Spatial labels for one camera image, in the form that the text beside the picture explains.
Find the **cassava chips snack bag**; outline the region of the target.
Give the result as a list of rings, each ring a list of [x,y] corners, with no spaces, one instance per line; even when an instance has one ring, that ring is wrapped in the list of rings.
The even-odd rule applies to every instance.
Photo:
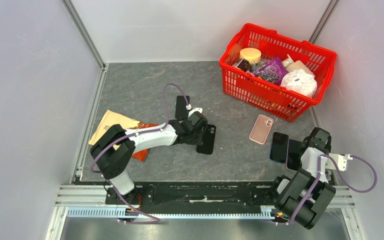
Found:
[[[94,146],[104,133],[113,125],[120,124],[123,129],[144,129],[149,127],[156,127],[157,124],[143,123],[141,121],[129,118],[120,113],[107,110],[102,117],[97,129],[92,134],[88,144]]]

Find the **black smartphone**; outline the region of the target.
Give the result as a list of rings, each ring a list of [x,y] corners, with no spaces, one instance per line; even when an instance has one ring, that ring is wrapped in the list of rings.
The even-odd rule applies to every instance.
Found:
[[[188,115],[189,111],[187,110],[187,102],[183,95],[178,95],[175,103],[175,119],[183,121],[188,118]]]

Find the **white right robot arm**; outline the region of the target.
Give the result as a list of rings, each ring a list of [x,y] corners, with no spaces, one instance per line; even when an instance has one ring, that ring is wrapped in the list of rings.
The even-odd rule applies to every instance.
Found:
[[[312,229],[336,194],[326,178],[332,137],[315,127],[298,148],[301,167],[292,178],[278,176],[268,191],[274,207],[289,217],[288,224],[297,223]]]

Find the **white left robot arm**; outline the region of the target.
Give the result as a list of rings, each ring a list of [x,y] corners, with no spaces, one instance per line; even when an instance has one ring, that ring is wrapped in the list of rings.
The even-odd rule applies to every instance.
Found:
[[[137,191],[126,167],[133,154],[161,146],[201,146],[208,126],[208,119],[199,111],[181,121],[173,119],[147,128],[124,129],[114,124],[91,147],[93,166],[113,185],[124,204],[132,204]]]

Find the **dark smartphone near right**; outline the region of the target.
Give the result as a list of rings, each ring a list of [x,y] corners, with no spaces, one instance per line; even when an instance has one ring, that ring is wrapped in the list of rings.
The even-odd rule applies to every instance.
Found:
[[[294,139],[288,140],[286,167],[289,170],[298,171],[302,167],[300,159],[301,142]]]

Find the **red plastic shopping basket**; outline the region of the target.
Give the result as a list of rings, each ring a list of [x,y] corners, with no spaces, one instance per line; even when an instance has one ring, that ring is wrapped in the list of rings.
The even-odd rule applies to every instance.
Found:
[[[322,101],[331,83],[337,54],[308,41],[246,23],[230,41],[219,60],[223,92],[288,122]],[[299,80],[281,85],[287,74],[309,70],[316,81],[308,93],[298,90]]]

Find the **white plastic bag item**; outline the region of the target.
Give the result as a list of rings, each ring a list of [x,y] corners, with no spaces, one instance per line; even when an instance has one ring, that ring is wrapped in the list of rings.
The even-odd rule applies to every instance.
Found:
[[[318,83],[312,74],[305,72],[303,69],[296,69],[283,77],[280,86],[312,98],[316,93]]]

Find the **beige box in basket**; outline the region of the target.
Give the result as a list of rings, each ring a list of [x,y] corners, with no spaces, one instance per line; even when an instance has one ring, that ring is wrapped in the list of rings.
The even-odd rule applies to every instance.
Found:
[[[307,74],[315,76],[315,74],[301,60],[293,62],[286,68],[286,70],[288,72],[292,72],[294,70],[304,70]]]

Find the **purple snack packet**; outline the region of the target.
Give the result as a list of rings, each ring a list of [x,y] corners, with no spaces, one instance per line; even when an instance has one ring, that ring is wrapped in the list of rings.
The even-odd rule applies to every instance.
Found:
[[[254,77],[260,77],[264,81],[280,86],[283,78],[289,72],[283,65],[280,57],[273,58],[259,68],[251,72]]]

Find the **yellow lid jar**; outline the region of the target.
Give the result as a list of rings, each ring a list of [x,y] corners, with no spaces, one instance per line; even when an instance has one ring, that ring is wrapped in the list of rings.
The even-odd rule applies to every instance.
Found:
[[[239,58],[247,60],[251,65],[256,65],[261,61],[262,53],[257,48],[246,47],[240,50]]]

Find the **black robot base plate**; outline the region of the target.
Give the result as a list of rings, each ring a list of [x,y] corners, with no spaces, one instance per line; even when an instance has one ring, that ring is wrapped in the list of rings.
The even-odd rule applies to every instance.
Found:
[[[136,181],[124,196],[148,214],[258,214],[274,206],[273,181]]]

